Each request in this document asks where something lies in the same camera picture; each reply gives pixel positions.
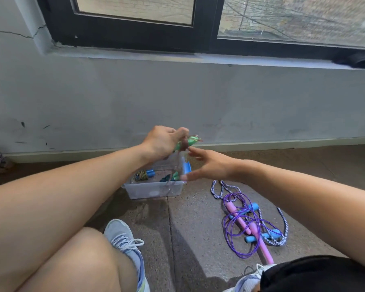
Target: black shorts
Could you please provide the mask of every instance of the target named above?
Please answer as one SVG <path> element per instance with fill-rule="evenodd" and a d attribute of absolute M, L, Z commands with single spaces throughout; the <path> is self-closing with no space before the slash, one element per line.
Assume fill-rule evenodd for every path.
<path fill-rule="evenodd" d="M 349 258 L 309 256 L 263 272 L 261 292 L 365 292 L 365 267 Z"/>

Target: pink handle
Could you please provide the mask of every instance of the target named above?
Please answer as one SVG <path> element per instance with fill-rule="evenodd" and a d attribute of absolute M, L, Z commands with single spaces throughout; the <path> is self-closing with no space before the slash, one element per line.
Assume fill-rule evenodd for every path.
<path fill-rule="evenodd" d="M 238 212 L 238 209 L 235 207 L 235 205 L 233 204 L 233 202 L 229 201 L 228 203 L 226 203 L 226 207 L 227 210 L 232 214 L 235 212 Z M 237 218 L 238 223 L 240 224 L 240 226 L 245 229 L 246 228 L 246 222 L 242 219 L 242 217 L 238 217 Z M 255 222 L 252 222 L 250 224 L 250 227 L 248 227 L 245 231 L 245 233 L 247 233 L 248 235 L 253 234 L 256 239 L 257 242 L 259 242 L 259 247 L 262 251 L 263 256 L 265 257 L 266 260 L 266 264 L 273 264 L 273 257 L 270 254 L 267 246 L 265 245 L 265 243 L 263 242 L 262 239 L 260 239 L 260 237 L 258 236 L 258 229 L 257 229 L 257 224 Z"/>

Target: right arm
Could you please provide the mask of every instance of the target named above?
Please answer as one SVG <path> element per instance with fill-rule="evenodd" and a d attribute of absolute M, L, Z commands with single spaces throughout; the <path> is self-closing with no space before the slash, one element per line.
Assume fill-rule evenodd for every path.
<path fill-rule="evenodd" d="M 190 147 L 203 167 L 181 177 L 242 182 L 283 209 L 320 239 L 365 266 L 365 191 L 253 160 Z M 349 235 L 356 241 L 349 240 Z"/>

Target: crack in wall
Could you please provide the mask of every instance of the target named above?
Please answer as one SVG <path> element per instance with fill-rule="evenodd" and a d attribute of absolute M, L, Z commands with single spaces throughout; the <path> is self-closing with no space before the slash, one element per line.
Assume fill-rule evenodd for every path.
<path fill-rule="evenodd" d="M 46 24 L 44 24 L 44 25 L 40 26 L 40 27 L 36 30 L 35 34 L 33 34 L 32 36 L 25 36 L 25 35 L 23 35 L 23 34 L 14 33 L 14 32 L 11 32 L 11 31 L 2 31 L 2 30 L 0 30 L 0 33 L 4 33 L 4 34 L 14 34 L 14 35 L 16 35 L 16 36 L 21 36 L 21 37 L 23 37 L 23 38 L 27 38 L 27 39 L 34 39 L 34 38 L 35 38 L 35 36 L 39 33 L 39 30 L 40 30 L 40 29 L 43 29 L 43 28 L 45 28 L 45 27 L 46 27 Z"/>

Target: window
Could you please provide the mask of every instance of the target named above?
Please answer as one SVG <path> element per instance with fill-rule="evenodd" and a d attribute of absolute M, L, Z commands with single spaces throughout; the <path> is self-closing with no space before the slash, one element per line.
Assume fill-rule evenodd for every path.
<path fill-rule="evenodd" d="M 365 68 L 365 0 L 38 0 L 64 45 L 334 60 Z"/>

